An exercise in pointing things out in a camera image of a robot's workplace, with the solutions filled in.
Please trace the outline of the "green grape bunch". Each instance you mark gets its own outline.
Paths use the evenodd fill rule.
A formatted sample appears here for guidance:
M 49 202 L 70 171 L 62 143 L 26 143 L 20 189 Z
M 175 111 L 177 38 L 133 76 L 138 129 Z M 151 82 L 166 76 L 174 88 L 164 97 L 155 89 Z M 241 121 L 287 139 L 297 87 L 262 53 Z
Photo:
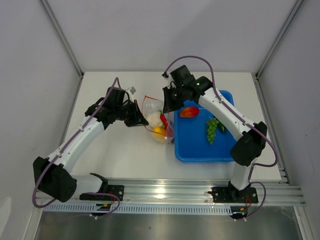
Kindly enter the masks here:
M 218 119 L 215 117 L 210 117 L 206 122 L 206 139 L 210 145 L 213 144 L 216 138 L 218 122 Z

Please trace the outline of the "red orange mango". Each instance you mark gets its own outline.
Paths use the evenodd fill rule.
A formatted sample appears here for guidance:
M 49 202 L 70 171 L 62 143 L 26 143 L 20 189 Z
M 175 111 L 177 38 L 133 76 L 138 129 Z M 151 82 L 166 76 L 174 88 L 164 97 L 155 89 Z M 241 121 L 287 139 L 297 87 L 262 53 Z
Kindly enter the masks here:
M 196 106 L 188 106 L 183 108 L 180 113 L 179 116 L 181 118 L 194 118 L 199 114 L 200 110 L 198 107 Z

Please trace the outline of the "white cauliflower with leaves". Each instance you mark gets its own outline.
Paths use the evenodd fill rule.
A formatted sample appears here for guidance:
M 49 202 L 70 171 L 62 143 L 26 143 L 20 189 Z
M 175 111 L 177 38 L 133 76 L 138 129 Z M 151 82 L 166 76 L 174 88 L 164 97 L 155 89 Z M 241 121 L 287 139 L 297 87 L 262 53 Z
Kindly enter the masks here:
M 163 125 L 160 119 L 160 115 L 160 111 L 155 111 L 147 115 L 146 120 L 148 121 L 148 124 L 151 128 L 154 128 L 156 126 L 161 127 Z

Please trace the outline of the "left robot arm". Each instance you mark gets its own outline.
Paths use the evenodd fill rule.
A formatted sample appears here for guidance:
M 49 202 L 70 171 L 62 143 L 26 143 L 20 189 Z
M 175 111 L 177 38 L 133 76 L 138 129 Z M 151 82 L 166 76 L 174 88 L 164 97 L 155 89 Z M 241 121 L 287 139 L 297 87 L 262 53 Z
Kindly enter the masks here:
M 110 192 L 105 177 L 97 173 L 72 176 L 71 172 L 91 142 L 115 121 L 127 127 L 149 124 L 133 98 L 135 91 L 134 87 L 109 87 L 107 95 L 86 110 L 80 126 L 67 141 L 48 157 L 37 157 L 33 162 L 35 190 L 62 203 L 77 195 L 81 200 L 105 199 Z

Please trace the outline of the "orange yellow bell pepper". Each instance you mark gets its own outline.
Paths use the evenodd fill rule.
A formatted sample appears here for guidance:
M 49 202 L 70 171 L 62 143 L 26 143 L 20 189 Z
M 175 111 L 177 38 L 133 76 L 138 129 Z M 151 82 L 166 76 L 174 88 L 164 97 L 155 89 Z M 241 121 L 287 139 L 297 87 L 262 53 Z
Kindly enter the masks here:
M 153 134 L 154 138 L 159 142 L 166 142 L 166 140 L 167 140 L 166 130 L 162 127 L 155 126 L 152 129 L 152 134 Z

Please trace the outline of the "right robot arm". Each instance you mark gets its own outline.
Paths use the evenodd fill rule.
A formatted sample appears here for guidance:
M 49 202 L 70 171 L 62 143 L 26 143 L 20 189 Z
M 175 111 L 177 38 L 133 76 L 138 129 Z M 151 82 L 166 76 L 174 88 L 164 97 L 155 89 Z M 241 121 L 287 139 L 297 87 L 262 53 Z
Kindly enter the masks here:
M 171 73 L 164 72 L 164 113 L 180 110 L 187 100 L 212 113 L 231 133 L 236 143 L 230 150 L 235 165 L 228 182 L 227 196 L 234 202 L 246 197 L 251 187 L 252 166 L 266 147 L 267 126 L 245 118 L 205 76 L 195 78 L 183 65 Z

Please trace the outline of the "green cucumber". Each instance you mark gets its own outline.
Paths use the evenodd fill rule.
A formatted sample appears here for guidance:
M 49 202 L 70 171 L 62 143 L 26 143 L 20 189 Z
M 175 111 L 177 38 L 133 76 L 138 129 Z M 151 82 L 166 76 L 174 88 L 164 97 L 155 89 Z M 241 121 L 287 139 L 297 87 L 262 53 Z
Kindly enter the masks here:
M 217 123 L 217 127 L 222 134 L 225 134 L 227 132 L 226 127 L 220 121 Z

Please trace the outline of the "red chili pepper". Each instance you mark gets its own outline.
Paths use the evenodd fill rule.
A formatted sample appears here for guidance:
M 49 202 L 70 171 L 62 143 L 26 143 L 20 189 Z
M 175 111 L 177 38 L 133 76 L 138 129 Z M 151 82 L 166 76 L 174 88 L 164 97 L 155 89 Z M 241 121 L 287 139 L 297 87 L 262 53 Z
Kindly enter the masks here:
M 163 124 L 164 128 L 166 129 L 168 127 L 168 121 L 167 121 L 166 116 L 163 113 L 160 114 L 160 120 L 162 121 L 162 124 Z

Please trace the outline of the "clear zip top bag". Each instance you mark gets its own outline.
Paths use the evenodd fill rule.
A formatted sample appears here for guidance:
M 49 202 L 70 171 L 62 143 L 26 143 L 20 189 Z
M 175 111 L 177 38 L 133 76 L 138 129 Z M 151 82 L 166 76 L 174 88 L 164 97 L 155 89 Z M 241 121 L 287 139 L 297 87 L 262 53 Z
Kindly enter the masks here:
M 164 102 L 160 99 L 145 95 L 142 102 L 142 114 L 148 122 L 145 129 L 159 143 L 173 144 L 174 114 L 163 113 Z

